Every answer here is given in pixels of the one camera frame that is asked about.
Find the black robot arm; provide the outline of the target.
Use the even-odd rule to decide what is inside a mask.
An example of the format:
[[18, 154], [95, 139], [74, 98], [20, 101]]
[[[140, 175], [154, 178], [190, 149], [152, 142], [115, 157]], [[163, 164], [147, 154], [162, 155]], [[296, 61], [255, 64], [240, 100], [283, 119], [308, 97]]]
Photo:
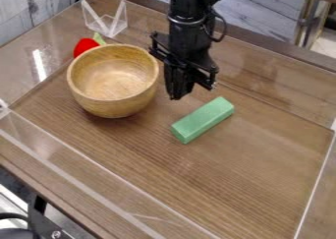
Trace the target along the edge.
[[227, 34], [214, 36], [215, 20], [224, 17], [214, 8], [219, 0], [170, 0], [170, 33], [151, 34], [150, 53], [164, 63], [166, 89], [172, 100], [192, 92], [195, 84], [212, 90], [219, 67], [211, 59], [211, 44]]

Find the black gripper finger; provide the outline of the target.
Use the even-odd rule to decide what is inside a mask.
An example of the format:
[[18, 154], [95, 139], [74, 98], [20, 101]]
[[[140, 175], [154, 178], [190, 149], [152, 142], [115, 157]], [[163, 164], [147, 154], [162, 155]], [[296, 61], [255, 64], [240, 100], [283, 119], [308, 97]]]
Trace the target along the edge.
[[179, 69], [176, 74], [175, 99], [179, 100], [191, 93], [194, 86], [194, 77], [187, 71]]
[[176, 75], [178, 69], [170, 64], [164, 64], [164, 79], [166, 79], [166, 89], [171, 98], [178, 97], [176, 93]]

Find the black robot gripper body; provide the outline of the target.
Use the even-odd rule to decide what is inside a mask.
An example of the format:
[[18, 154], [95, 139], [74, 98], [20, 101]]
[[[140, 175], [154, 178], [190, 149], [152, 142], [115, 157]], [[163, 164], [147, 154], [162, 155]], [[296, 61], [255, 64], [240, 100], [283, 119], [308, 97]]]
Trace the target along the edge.
[[151, 34], [150, 53], [164, 63], [187, 71], [195, 84], [212, 89], [219, 68], [211, 59], [211, 43], [215, 41], [215, 15], [183, 18], [168, 16], [170, 33]]

